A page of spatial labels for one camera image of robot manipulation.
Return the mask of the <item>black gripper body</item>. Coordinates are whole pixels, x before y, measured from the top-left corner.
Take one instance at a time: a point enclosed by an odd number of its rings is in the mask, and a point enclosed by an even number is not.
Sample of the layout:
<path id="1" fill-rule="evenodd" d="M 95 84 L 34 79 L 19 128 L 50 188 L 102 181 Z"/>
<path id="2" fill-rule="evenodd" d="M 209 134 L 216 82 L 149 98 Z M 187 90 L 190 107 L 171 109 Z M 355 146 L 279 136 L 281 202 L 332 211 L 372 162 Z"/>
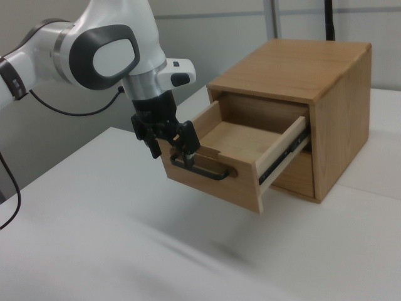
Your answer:
<path id="1" fill-rule="evenodd" d="M 151 126 L 165 139 L 172 139 L 177 135 L 177 106 L 171 90 L 154 98 L 132 102 L 142 124 Z"/>

